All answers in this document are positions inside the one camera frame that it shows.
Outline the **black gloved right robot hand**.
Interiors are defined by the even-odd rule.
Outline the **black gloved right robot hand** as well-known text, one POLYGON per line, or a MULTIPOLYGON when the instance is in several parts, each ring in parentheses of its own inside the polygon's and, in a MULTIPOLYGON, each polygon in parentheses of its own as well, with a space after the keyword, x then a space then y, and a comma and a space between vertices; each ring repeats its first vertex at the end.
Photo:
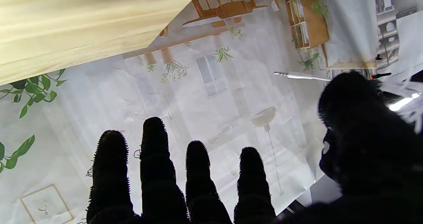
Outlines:
POLYGON ((327 127, 319 167, 342 196, 279 220, 263 162, 242 149, 238 203, 230 218, 211 180, 210 159, 200 141, 186 150, 186 191, 176 183, 162 120, 145 120, 140 151, 142 214, 133 211, 127 177, 128 146, 105 131, 94 155, 88 224, 421 224, 422 134, 384 104, 374 82, 342 73, 323 90, 319 117, 327 127))

